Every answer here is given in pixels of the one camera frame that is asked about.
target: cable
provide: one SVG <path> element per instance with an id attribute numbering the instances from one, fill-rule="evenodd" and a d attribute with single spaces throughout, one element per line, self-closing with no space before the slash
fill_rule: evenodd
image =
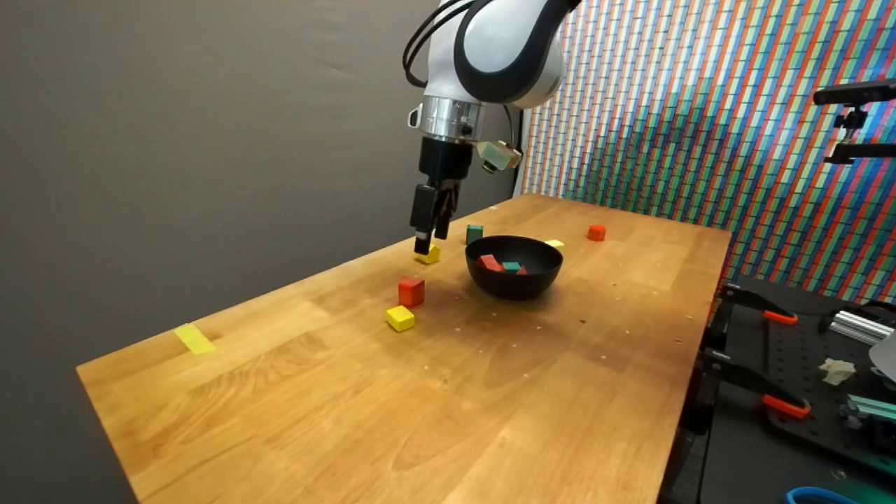
<path id="1" fill-rule="evenodd" d="M 513 108 L 510 108 L 510 104 L 500 104 L 500 108 L 505 108 L 506 129 L 513 129 Z"/>
<path id="2" fill-rule="evenodd" d="M 409 65 L 409 51 L 412 44 L 421 40 L 421 34 L 425 31 L 425 24 L 430 24 L 442 10 L 447 10 L 451 5 L 457 5 L 458 0 L 442 3 L 436 10 L 430 10 L 418 31 L 412 34 L 412 40 L 402 44 L 400 62 Z"/>
<path id="3" fill-rule="evenodd" d="M 467 0 L 461 5 L 457 5 L 457 3 L 458 0 L 451 0 L 451 3 L 440 5 L 433 14 L 429 14 L 422 19 L 422 24 L 414 31 L 414 35 L 409 40 L 409 44 L 402 48 L 402 72 L 407 72 L 409 84 L 425 86 L 425 82 L 418 77 L 414 70 L 412 70 L 418 54 L 422 51 L 422 44 L 430 40 L 433 31 L 440 31 L 444 23 L 451 23 L 454 16 L 458 16 L 461 10 L 467 10 L 472 5 L 472 0 Z"/>
<path id="4" fill-rule="evenodd" d="M 433 24 L 418 40 L 418 44 L 412 48 L 409 58 L 402 62 L 402 72 L 407 72 L 407 77 L 409 77 L 414 86 L 425 86 L 425 82 L 418 77 L 414 70 L 412 70 L 412 65 L 414 65 L 418 54 L 422 51 L 422 44 L 430 40 L 430 34 L 436 34 L 444 23 L 451 23 L 454 16 L 458 16 L 461 10 L 467 10 L 470 5 L 472 5 L 472 3 L 464 3 L 464 5 L 458 5 L 458 7 L 454 7 L 454 10 L 447 10 L 440 23 L 433 23 Z"/>

